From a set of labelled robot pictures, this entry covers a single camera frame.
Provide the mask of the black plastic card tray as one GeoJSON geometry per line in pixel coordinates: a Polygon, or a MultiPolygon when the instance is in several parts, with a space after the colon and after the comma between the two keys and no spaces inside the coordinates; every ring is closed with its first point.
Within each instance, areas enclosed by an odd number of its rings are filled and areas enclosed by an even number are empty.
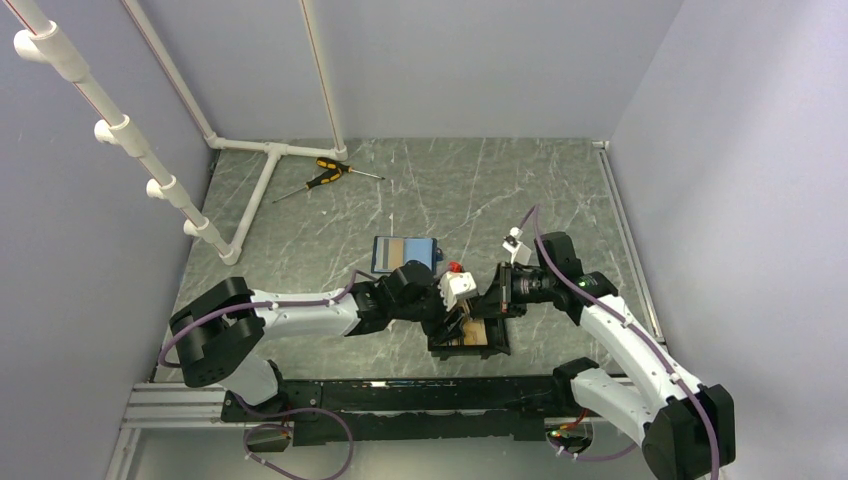
{"type": "Polygon", "coordinates": [[[427,350],[445,361],[455,356],[478,356],[486,360],[493,355],[510,355],[511,347],[504,319],[471,318],[454,311],[447,318],[443,335],[427,340],[427,350]]]}

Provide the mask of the blue leather card holder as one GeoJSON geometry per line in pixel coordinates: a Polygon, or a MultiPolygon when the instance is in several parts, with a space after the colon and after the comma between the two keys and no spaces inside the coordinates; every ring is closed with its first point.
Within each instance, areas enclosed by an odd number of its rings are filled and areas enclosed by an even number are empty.
{"type": "Polygon", "coordinates": [[[404,263],[417,261],[427,266],[431,271],[436,271],[436,266],[443,260],[442,250],[438,247],[438,242],[431,237],[400,237],[400,236],[375,236],[372,245],[372,259],[370,271],[372,273],[384,274],[391,271],[382,270],[379,267],[378,255],[381,250],[382,240],[387,237],[398,237],[405,240],[404,244],[404,263]]]}

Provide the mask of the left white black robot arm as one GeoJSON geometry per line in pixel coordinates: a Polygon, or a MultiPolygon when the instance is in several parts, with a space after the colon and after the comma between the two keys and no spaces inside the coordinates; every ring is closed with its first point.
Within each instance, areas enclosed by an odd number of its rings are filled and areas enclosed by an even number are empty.
{"type": "Polygon", "coordinates": [[[323,293],[267,292],[230,277],[172,316],[158,363],[180,370],[190,388],[221,385],[272,420],[285,411],[288,394],[276,364],[255,352],[263,340],[369,335],[408,321],[442,343],[452,312],[478,293],[471,273],[436,274],[418,261],[380,277],[355,271],[345,287],[323,293]]]}

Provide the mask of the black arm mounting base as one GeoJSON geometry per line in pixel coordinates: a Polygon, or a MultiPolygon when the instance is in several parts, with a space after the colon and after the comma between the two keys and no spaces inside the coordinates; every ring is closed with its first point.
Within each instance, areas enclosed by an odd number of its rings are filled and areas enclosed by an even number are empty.
{"type": "Polygon", "coordinates": [[[268,422],[295,446],[331,442],[508,437],[538,441],[588,415],[566,399],[557,373],[506,377],[285,380],[280,393],[243,407],[226,393],[225,424],[268,422]]]}

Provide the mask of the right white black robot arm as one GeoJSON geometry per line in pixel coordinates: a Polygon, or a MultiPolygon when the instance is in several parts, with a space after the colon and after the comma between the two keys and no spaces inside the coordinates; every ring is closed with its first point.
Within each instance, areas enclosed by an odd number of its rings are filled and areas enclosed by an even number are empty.
{"type": "Polygon", "coordinates": [[[708,386],[682,367],[635,318],[614,284],[587,273],[564,232],[537,237],[534,248],[514,227],[492,285],[475,317],[518,318],[530,304],[550,304],[589,333],[629,379],[623,385],[582,357],[556,367],[548,401],[564,415],[595,413],[631,439],[658,479],[716,478],[736,458],[735,408],[720,384],[708,386]],[[531,252],[539,263],[529,265],[531,252]]]}

